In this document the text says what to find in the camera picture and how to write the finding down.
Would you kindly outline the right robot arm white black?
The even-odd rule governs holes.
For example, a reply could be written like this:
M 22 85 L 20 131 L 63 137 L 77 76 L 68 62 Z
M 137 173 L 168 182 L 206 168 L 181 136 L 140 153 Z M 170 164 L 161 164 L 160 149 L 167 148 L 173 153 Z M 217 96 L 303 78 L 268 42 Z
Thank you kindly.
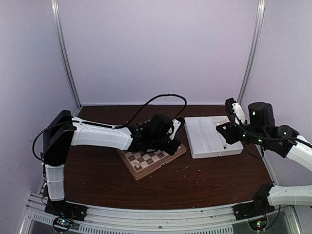
M 255 144 L 262 151 L 272 151 L 282 158 L 295 161 L 308 170 L 312 168 L 312 144 L 297 130 L 288 125 L 275 125 L 273 107 L 269 103 L 254 102 L 248 106 L 249 120 L 245 119 L 240 104 L 233 98 L 225 101 L 227 115 L 234 118 L 218 125 L 216 130 L 225 138 L 226 143 L 239 141 Z M 250 204 L 254 215 L 262 214 L 268 207 L 277 205 L 312 204 L 312 187 L 263 185 Z

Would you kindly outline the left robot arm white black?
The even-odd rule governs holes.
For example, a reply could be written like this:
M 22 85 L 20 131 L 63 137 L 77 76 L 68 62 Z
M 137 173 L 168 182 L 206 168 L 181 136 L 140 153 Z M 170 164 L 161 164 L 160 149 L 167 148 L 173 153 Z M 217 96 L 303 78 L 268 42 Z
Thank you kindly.
M 155 114 L 149 121 L 137 125 L 110 125 L 74 117 L 61 111 L 43 133 L 42 162 L 46 174 L 51 208 L 59 216 L 70 212 L 65 202 L 64 166 L 72 147 L 104 147 L 122 151 L 164 151 L 174 155 L 181 145 L 176 133 L 184 118 L 169 118 Z

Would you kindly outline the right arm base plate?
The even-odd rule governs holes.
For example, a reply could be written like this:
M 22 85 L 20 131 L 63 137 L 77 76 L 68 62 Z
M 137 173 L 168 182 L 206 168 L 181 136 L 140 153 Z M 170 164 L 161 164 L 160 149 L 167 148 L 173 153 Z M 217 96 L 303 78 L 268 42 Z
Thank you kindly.
M 233 206 L 233 210 L 236 220 L 243 220 L 273 212 L 275 207 L 261 201 L 252 201 L 238 203 Z

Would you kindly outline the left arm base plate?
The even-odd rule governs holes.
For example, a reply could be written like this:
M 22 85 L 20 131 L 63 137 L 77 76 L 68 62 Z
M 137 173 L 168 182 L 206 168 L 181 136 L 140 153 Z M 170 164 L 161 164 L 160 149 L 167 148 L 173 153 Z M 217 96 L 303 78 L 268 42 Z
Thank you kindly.
M 84 221 L 87 207 L 68 203 L 66 201 L 48 201 L 44 211 L 48 214 L 59 216 L 74 221 Z

